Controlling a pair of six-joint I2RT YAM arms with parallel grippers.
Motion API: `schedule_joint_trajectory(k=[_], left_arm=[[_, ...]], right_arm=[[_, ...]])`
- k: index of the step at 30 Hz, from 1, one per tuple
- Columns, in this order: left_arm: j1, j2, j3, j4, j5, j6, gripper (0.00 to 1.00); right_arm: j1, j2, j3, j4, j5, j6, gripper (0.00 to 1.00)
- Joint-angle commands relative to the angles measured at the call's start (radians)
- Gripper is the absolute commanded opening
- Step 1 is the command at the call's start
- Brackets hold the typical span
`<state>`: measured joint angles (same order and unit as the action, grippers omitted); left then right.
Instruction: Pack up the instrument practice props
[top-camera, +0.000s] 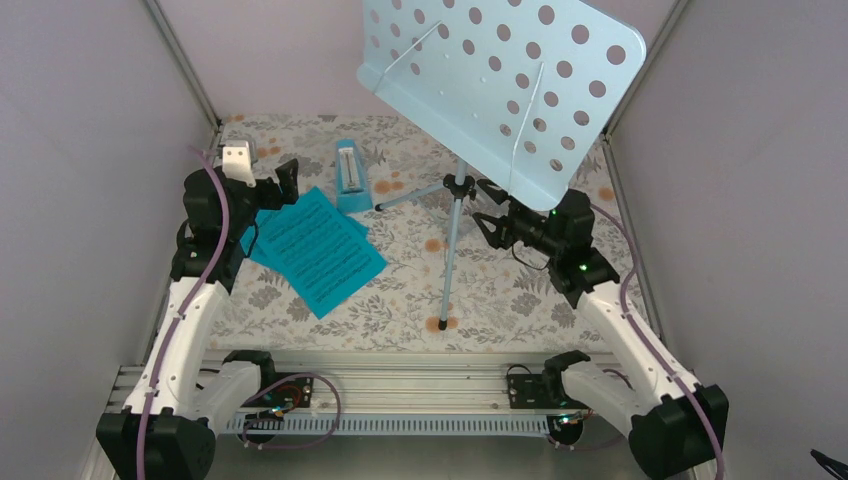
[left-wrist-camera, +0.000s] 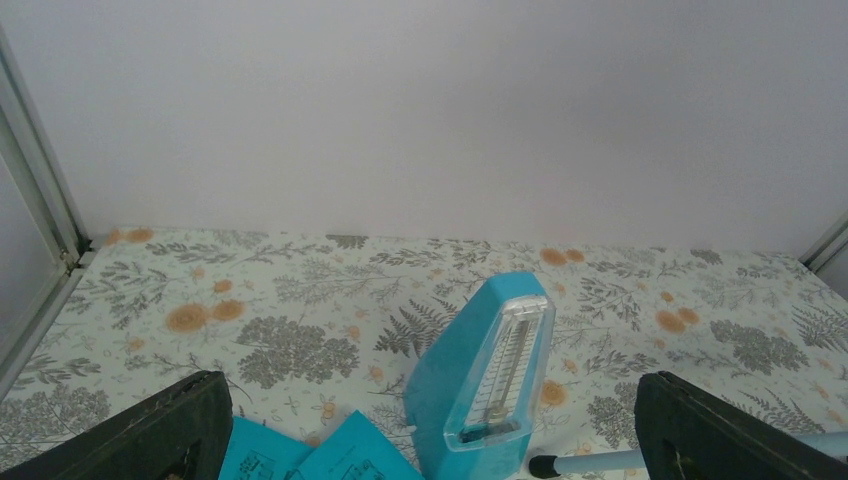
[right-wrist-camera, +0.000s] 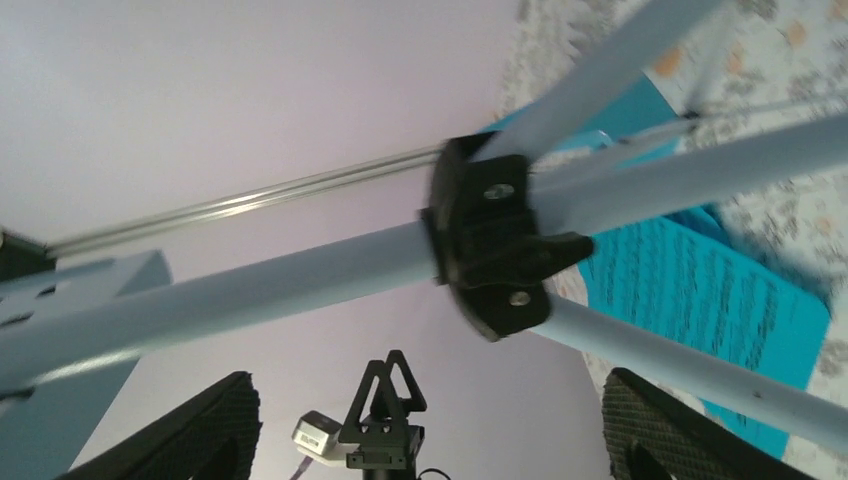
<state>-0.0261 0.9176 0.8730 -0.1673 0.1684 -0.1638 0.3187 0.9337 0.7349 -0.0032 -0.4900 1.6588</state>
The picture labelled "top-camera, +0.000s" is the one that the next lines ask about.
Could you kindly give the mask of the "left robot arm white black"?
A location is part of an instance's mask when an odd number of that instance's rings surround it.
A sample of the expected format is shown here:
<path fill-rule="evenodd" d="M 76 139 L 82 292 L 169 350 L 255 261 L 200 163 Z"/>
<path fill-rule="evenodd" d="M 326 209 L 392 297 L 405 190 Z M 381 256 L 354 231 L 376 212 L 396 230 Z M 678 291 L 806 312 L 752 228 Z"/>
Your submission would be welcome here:
<path fill-rule="evenodd" d="M 246 403 L 263 405 L 278 391 L 270 353 L 228 354 L 204 387 L 201 364 L 239 268 L 241 243 L 264 210 L 299 198 L 297 160 L 254 184 L 227 177 L 208 161 L 184 181 L 187 218 L 177 233 L 166 312 L 144 370 L 117 413 L 101 415 L 96 438 L 120 479 L 203 479 L 217 437 Z"/>

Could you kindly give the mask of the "blue sheet music paper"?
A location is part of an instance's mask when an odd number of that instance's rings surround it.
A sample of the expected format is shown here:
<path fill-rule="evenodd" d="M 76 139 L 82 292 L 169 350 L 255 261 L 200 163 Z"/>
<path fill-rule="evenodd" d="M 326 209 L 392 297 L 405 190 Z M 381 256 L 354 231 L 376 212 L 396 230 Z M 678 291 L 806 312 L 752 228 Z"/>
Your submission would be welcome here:
<path fill-rule="evenodd" d="M 293 205 L 257 213 L 249 258 L 283 276 L 319 319 L 379 275 L 388 262 L 367 229 L 342 214 L 317 187 Z"/>
<path fill-rule="evenodd" d="M 333 245 L 351 243 L 351 231 L 366 236 L 368 228 L 338 212 L 317 208 L 296 211 L 262 210 L 257 216 L 258 239 L 249 257 L 269 268 L 292 268 L 307 260 L 321 260 Z"/>

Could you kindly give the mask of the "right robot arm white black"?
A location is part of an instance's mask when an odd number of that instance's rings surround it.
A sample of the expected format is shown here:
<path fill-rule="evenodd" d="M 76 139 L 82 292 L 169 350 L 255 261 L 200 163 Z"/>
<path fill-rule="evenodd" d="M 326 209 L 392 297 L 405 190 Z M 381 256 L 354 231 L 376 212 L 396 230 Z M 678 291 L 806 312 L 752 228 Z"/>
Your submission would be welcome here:
<path fill-rule="evenodd" d="M 576 401 L 599 414 L 627 440 L 645 475 L 666 479 L 715 461 L 724 477 L 723 440 L 729 401 L 717 385 L 706 386 L 670 353 L 627 299 L 622 277 L 593 245 L 600 208 L 569 189 L 547 215 L 531 210 L 490 180 L 478 187 L 501 217 L 473 216 L 487 243 L 511 249 L 521 242 L 547 258 L 554 289 L 594 325 L 623 369 L 615 380 L 591 357 L 570 351 L 544 364 L 541 391 L 555 407 Z"/>

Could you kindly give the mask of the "light blue music stand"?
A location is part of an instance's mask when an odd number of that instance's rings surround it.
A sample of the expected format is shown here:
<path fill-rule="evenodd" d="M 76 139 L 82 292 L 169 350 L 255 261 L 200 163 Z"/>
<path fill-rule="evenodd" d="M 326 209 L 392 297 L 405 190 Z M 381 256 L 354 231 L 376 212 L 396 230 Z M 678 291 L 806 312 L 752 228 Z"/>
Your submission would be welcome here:
<path fill-rule="evenodd" d="M 542 215 L 646 58 L 640 32 L 581 1 L 367 1 L 359 82 L 450 149 L 448 240 L 489 179 Z"/>

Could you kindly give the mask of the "blue metronome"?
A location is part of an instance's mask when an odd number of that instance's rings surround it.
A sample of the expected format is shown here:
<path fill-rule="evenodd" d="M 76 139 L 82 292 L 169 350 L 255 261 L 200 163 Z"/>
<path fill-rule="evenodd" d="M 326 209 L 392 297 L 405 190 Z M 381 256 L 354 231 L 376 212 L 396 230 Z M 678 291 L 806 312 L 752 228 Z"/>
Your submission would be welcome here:
<path fill-rule="evenodd" d="M 374 208 L 364 157 L 352 139 L 336 143 L 336 205 L 346 215 Z"/>

